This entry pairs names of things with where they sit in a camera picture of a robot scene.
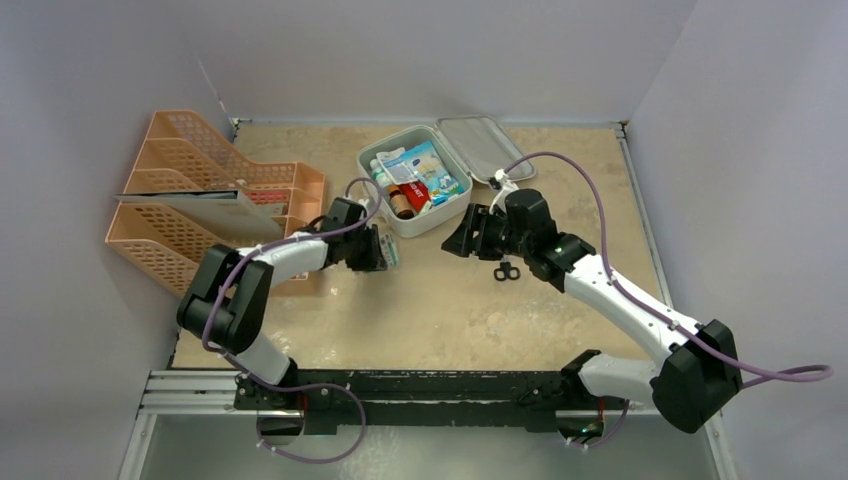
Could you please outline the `black handled scissors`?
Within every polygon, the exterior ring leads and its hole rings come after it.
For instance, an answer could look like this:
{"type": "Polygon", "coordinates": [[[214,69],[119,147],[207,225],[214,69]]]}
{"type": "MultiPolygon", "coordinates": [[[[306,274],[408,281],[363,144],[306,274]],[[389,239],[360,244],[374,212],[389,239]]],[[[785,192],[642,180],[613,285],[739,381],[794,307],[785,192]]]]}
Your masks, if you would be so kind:
{"type": "Polygon", "coordinates": [[[498,282],[515,281],[521,278],[521,272],[518,267],[512,265],[508,260],[503,260],[493,270],[494,279],[498,282]]]}

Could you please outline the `brown orange-capped bottle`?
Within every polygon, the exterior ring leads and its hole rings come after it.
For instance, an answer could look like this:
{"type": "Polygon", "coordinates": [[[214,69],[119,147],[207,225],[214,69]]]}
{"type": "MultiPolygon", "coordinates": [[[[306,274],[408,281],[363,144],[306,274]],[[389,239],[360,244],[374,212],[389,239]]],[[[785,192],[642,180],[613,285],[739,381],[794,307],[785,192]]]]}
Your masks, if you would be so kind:
{"type": "Polygon", "coordinates": [[[389,202],[394,215],[402,220],[409,220],[415,216],[415,210],[403,191],[396,185],[387,188],[389,202]]]}

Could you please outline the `red first aid pouch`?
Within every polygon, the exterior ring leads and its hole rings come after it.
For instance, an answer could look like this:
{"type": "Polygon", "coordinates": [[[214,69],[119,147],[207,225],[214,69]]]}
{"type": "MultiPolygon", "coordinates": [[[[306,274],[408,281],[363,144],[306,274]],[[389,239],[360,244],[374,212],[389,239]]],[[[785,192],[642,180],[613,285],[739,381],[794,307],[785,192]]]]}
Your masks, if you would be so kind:
{"type": "Polygon", "coordinates": [[[425,209],[425,206],[431,201],[426,186],[420,181],[401,184],[399,189],[405,195],[416,213],[422,212],[425,209]]]}

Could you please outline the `white green-label bottle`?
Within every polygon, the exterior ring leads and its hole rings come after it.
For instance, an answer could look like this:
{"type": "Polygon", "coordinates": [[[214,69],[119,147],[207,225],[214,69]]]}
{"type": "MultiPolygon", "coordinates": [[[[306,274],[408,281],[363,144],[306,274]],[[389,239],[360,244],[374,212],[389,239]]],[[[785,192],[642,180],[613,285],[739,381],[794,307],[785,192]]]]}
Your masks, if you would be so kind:
{"type": "Polygon", "coordinates": [[[372,159],[369,162],[369,166],[371,169],[371,176],[374,181],[379,185],[379,187],[383,190],[387,190],[389,187],[393,185],[393,182],[388,175],[388,173],[383,168],[380,161],[376,158],[372,159]]]}

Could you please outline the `blue white gauze packet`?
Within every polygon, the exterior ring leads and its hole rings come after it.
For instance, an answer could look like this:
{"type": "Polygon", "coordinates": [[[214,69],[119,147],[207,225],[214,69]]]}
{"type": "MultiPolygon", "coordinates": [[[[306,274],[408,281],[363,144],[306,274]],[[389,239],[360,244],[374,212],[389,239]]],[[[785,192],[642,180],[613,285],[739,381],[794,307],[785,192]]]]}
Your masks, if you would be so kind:
{"type": "Polygon", "coordinates": [[[376,153],[376,160],[390,177],[392,183],[396,185],[410,184],[418,180],[415,171],[403,157],[405,152],[404,147],[399,147],[376,153]]]}

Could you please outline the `blue cotton swab bag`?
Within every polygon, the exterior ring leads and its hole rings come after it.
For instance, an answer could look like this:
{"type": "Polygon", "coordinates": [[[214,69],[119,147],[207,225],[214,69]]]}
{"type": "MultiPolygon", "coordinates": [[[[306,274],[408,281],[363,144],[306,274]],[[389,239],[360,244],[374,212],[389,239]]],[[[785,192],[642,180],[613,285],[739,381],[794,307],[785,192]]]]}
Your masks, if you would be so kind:
{"type": "Polygon", "coordinates": [[[403,155],[423,183],[433,206],[439,206],[465,192],[464,187],[448,171],[431,141],[423,142],[403,155]]]}

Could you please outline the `colourful plaster box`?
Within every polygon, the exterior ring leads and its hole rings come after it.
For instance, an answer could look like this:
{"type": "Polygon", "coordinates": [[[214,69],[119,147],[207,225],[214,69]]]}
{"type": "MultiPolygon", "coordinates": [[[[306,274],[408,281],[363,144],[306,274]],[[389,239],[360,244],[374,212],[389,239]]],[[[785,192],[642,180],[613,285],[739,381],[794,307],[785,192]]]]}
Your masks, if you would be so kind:
{"type": "Polygon", "coordinates": [[[380,249],[386,262],[387,269],[396,268],[399,264],[399,253],[396,241],[391,233],[386,232],[379,237],[380,249]]]}

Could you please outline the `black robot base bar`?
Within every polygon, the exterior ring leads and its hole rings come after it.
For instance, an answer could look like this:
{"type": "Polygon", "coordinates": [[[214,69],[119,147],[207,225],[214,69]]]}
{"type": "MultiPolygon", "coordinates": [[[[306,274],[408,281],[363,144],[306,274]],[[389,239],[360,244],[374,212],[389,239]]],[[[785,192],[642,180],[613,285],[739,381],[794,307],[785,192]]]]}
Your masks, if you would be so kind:
{"type": "Polygon", "coordinates": [[[571,367],[553,371],[300,369],[283,391],[237,376],[238,410],[302,413],[310,435],[345,426],[514,427],[594,438],[600,414],[623,400],[600,399],[571,367]]]}

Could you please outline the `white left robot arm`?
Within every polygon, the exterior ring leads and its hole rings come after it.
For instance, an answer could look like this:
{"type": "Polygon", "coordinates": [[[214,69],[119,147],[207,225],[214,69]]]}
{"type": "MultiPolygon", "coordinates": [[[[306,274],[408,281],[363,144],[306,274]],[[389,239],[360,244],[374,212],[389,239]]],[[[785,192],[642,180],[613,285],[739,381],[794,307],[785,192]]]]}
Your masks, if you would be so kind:
{"type": "Polygon", "coordinates": [[[285,238],[209,248],[177,308],[177,325],[260,384],[259,395],[272,408],[289,407],[298,395],[297,366],[262,331],[270,294],[299,274],[337,264],[354,272],[386,270],[372,222],[378,210],[338,197],[326,214],[285,238]]]}

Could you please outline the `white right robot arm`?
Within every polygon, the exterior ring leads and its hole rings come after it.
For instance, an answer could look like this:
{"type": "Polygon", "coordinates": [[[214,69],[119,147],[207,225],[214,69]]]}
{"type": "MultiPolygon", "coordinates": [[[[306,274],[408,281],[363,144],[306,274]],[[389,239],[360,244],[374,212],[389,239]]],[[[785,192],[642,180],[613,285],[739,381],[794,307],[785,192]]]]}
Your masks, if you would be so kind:
{"type": "Polygon", "coordinates": [[[561,381],[573,406],[617,397],[652,406],[676,429],[695,433],[742,388],[739,368],[717,357],[737,358],[726,325],[676,312],[606,267],[588,242],[558,229],[534,189],[507,194],[501,206],[469,205],[441,248],[484,261],[522,259],[535,278],[600,313],[647,354],[638,361],[585,352],[561,381]]]}

